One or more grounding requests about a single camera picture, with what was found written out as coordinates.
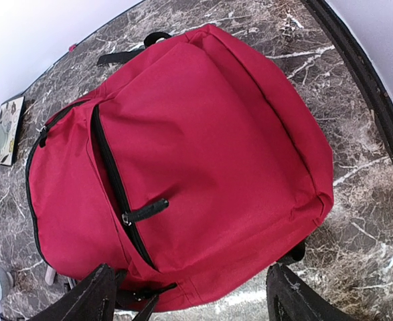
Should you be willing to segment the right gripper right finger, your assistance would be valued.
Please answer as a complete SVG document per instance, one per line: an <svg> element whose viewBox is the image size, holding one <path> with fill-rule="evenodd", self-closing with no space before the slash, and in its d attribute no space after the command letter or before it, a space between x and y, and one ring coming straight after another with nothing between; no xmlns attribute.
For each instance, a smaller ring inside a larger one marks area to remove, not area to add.
<svg viewBox="0 0 393 321"><path fill-rule="evenodd" d="M353 319L324 300L286 265L279 263L267 271L266 301L270 320Z"/></svg>

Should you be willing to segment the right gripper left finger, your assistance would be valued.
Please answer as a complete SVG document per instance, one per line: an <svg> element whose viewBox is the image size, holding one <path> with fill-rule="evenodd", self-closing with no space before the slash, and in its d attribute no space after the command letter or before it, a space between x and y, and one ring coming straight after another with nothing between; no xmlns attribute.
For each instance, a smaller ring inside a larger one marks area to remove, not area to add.
<svg viewBox="0 0 393 321"><path fill-rule="evenodd" d="M115 302L115 272L108 265L101 264L70 292L31 320L112 320Z"/></svg>

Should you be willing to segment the pastel pink yellow highlighter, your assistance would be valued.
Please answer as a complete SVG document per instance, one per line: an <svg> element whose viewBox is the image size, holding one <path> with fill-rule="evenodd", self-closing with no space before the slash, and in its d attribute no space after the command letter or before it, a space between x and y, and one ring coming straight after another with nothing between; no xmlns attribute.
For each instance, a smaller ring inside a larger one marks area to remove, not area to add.
<svg viewBox="0 0 393 321"><path fill-rule="evenodd" d="M45 282L47 285L52 286L55 282L56 270L48 266L46 268Z"/></svg>

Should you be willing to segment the red student backpack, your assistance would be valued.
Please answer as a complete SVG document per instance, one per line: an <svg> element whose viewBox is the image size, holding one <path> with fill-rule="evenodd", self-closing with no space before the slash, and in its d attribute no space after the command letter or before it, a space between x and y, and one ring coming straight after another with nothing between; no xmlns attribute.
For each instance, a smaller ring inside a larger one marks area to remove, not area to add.
<svg viewBox="0 0 393 321"><path fill-rule="evenodd" d="M333 155L282 71L214 25L161 36L51 117L27 160L35 243L59 274L123 270L130 310L219 300L333 207Z"/></svg>

